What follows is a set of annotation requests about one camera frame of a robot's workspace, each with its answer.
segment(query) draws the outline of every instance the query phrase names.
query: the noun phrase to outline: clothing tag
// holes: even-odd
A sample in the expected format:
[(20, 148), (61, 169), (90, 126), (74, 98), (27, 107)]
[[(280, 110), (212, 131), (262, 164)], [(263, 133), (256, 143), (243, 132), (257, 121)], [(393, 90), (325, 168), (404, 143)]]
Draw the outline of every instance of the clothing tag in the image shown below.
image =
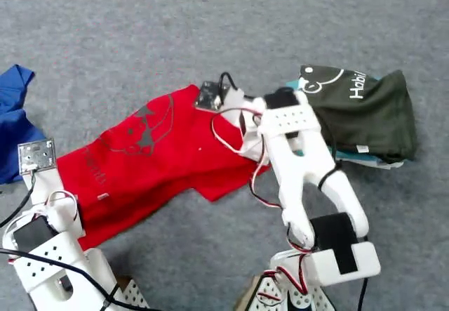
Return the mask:
[(369, 153), (370, 152), (369, 147), (366, 145), (357, 145), (356, 147), (357, 147), (358, 153)]

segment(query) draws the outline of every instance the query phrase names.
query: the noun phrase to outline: metal bracket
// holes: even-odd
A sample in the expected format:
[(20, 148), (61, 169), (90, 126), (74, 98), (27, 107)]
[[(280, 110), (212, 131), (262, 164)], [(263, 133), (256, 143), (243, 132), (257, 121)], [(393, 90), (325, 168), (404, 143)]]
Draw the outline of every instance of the metal bracket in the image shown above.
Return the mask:
[(56, 152), (53, 139), (32, 141), (18, 145), (20, 175), (30, 171), (56, 168)]
[[(223, 99), (226, 98), (229, 88), (229, 84), (223, 84)], [(201, 86), (194, 105), (201, 110), (217, 112), (223, 105), (220, 98), (220, 87), (218, 86), (218, 83), (214, 81), (205, 81)]]

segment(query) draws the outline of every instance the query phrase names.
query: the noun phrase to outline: table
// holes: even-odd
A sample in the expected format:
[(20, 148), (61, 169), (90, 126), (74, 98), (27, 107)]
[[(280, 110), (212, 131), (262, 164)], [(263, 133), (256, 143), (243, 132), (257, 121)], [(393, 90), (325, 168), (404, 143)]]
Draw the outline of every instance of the table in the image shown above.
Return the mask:
[[(0, 0), (0, 70), (33, 69), (25, 109), (62, 155), (146, 100), (228, 70), (249, 94), (297, 76), (302, 63), (382, 76), (404, 71), (415, 108), (414, 162), (384, 171), (344, 166), (382, 264), (364, 310), (447, 310), (449, 300), (449, 0)], [(4, 187), (0, 216), (26, 193)], [(273, 174), (259, 182), (276, 196)], [(313, 187), (311, 216), (332, 211)], [(250, 278), (285, 250), (276, 210), (242, 188), (211, 204), (193, 190), (100, 247), (153, 307), (230, 310)], [(2, 310), (31, 310), (0, 262)], [(355, 310), (361, 282), (332, 286)]]

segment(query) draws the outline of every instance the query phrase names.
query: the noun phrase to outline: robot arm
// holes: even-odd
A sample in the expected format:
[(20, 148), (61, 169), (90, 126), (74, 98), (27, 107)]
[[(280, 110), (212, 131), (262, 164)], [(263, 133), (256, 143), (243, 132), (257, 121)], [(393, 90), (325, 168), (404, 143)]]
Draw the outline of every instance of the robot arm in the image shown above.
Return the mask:
[[(4, 249), (0, 253), (10, 254), (9, 263), (15, 268), (34, 309), (155, 310), (148, 308), (133, 280), (122, 286), (123, 290), (119, 289), (101, 250), (81, 249), (77, 239), (84, 231), (76, 197), (63, 189), (55, 165), (53, 140), (22, 144), (18, 151), (24, 181), (28, 188), (34, 184), (32, 207), (6, 227)], [(82, 270), (98, 286), (93, 286), (73, 268)], [(110, 297), (120, 305), (110, 303), (107, 300)]]
[[(225, 87), (219, 97), (220, 87), (206, 82), (196, 106), (222, 113), (240, 128), (243, 144), (235, 152), (243, 157), (259, 160), (262, 146), (266, 149), (261, 162), (270, 162), (276, 175), (283, 223), (302, 247), (313, 249), (302, 264), (308, 283), (327, 286), (378, 274), (380, 264), (374, 246), (357, 240), (367, 235), (368, 219), (348, 178), (336, 169), (306, 95), (289, 90), (249, 99), (233, 85)], [(309, 219), (302, 204), (304, 183), (319, 186), (338, 213)], [(274, 256), (272, 269), (285, 266), (292, 272), (297, 270), (299, 259), (292, 253), (298, 254), (293, 250)]]

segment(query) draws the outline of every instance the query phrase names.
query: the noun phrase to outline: cartoon face print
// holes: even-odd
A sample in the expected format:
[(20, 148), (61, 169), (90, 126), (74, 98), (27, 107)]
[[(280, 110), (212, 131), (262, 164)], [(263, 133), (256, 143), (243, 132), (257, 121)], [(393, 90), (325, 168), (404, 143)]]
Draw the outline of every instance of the cartoon face print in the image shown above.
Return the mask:
[(320, 67), (318, 65), (301, 66), (299, 89), (305, 93), (318, 93), (323, 85), (337, 81), (344, 70), (336, 67)]
[(99, 139), (112, 152), (151, 155), (157, 144), (171, 132), (173, 119), (173, 98), (162, 96), (104, 132)]

